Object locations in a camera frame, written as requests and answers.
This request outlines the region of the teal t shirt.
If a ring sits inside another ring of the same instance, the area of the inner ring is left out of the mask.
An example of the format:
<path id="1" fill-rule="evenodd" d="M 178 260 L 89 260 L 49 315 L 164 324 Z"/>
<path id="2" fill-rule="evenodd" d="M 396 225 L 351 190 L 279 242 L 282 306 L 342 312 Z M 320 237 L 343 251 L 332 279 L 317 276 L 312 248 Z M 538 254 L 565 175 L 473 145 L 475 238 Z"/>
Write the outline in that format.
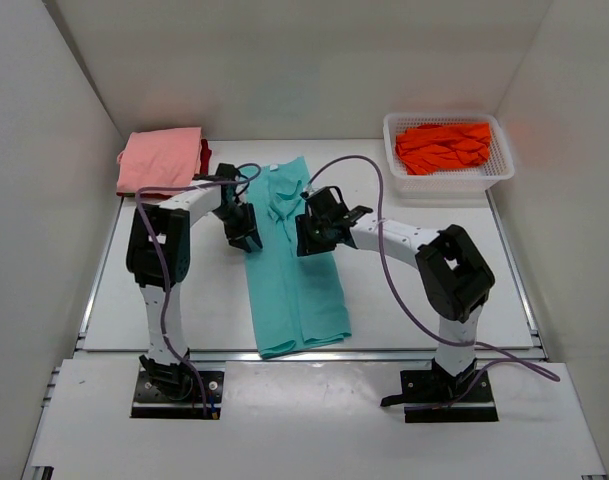
<path id="1" fill-rule="evenodd" d="M 334 257 L 299 257 L 295 219 L 310 180 L 298 157 L 262 169 L 246 198 L 255 211 L 263 248 L 245 259 L 253 331 L 259 355 L 280 357 L 352 336 Z"/>

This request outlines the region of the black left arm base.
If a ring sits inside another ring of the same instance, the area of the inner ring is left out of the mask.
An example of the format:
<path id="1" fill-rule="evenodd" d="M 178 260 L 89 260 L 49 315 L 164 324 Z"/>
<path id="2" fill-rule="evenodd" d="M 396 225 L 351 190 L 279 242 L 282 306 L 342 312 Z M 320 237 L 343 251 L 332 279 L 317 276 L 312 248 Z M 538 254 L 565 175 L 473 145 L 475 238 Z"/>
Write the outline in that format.
<path id="1" fill-rule="evenodd" d="M 133 392 L 135 419 L 219 420 L 224 393 L 223 370 L 200 370 L 204 390 L 184 364 L 161 365 L 145 355 Z"/>

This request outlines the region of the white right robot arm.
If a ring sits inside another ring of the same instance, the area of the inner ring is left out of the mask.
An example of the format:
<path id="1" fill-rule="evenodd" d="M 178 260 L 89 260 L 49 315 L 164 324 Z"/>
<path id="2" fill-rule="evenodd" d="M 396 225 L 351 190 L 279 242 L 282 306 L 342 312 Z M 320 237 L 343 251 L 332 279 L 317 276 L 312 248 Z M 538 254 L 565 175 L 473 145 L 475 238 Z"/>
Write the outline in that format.
<path id="1" fill-rule="evenodd" d="M 300 256 L 331 252 L 339 245 L 378 253 L 394 299 L 438 343 L 431 365 L 433 391 L 444 403 L 468 394 L 476 375 L 479 316 L 495 277 L 466 230 L 458 225 L 443 230 L 415 227 L 387 220 L 365 206 L 337 207 L 329 214 L 307 206 L 295 225 Z M 418 272 L 428 303 L 439 316 L 436 333 L 403 305 L 387 264 L 390 258 Z"/>

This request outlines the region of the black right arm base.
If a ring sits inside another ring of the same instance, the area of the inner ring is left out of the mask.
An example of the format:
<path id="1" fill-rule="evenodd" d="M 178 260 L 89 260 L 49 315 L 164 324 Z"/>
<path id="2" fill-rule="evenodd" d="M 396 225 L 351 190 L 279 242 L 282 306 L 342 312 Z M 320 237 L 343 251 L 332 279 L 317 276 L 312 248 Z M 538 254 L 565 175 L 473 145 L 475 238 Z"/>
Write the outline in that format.
<path id="1" fill-rule="evenodd" d="M 381 408 L 402 406 L 407 424 L 494 423 L 499 421 L 487 372 L 476 370 L 454 392 L 432 370 L 402 370 L 400 392 L 380 400 Z"/>

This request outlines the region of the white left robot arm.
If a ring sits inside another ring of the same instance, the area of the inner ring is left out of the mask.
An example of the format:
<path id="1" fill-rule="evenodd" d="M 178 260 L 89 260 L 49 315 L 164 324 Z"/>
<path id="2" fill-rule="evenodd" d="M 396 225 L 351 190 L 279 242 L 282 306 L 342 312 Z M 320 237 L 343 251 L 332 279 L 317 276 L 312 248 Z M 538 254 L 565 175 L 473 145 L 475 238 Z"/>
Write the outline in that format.
<path id="1" fill-rule="evenodd" d="M 228 244 L 246 253 L 262 249 L 254 207 L 245 199 L 261 167 L 221 164 L 186 187 L 147 186 L 135 193 L 126 268 L 143 297 L 148 353 L 140 358 L 149 381 L 174 401 L 197 394 L 203 377 L 190 361 L 181 318 L 181 286 L 190 269 L 192 227 L 208 215 L 223 225 Z"/>

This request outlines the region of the dark red folded t shirt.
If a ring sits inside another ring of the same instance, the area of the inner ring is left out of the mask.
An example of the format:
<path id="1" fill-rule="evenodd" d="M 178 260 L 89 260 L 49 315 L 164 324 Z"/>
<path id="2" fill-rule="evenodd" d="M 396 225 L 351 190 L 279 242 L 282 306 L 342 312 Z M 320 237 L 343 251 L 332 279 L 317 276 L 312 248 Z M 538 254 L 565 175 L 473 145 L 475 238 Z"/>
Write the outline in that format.
<path id="1" fill-rule="evenodd" d="M 206 139 L 136 140 L 118 155 L 116 194 L 134 197 L 148 186 L 184 187 L 196 174 L 209 172 L 212 150 Z"/>

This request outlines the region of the pink folded t shirt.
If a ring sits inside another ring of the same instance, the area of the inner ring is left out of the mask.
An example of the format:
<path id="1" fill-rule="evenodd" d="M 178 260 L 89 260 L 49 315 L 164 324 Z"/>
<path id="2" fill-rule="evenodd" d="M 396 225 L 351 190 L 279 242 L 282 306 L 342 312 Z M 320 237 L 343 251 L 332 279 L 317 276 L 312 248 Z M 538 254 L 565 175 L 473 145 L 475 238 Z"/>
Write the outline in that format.
<path id="1" fill-rule="evenodd" d="M 187 186 L 200 170 L 201 141 L 200 127 L 132 133 L 117 156 L 117 194 L 147 186 Z"/>

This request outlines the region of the white plastic basket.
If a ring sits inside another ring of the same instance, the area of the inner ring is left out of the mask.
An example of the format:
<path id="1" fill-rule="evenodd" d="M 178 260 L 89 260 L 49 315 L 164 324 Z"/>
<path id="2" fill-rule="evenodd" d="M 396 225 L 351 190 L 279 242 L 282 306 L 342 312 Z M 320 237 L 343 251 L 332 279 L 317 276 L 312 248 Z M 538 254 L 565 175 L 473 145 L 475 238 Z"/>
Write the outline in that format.
<path id="1" fill-rule="evenodd" d="M 395 137 L 406 129 L 423 124 L 452 125 L 488 123 L 492 130 L 490 159 L 482 166 L 440 171 L 427 176 L 406 173 L 394 153 Z M 481 193 L 502 180 L 510 179 L 514 166 L 504 135 L 495 120 L 480 113 L 390 113 L 383 120 L 384 148 L 396 190 L 404 196 L 420 194 L 463 195 Z"/>

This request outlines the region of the orange t shirt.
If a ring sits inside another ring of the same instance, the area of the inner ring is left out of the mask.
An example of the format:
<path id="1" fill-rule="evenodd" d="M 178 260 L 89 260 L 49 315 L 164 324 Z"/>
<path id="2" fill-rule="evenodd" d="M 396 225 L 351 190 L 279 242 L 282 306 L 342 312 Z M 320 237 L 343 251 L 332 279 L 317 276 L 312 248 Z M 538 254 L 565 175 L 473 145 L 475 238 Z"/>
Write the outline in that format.
<path id="1" fill-rule="evenodd" d="M 491 141 L 488 123 L 423 124 L 397 134 L 394 153 L 407 174 L 427 176 L 484 165 Z"/>

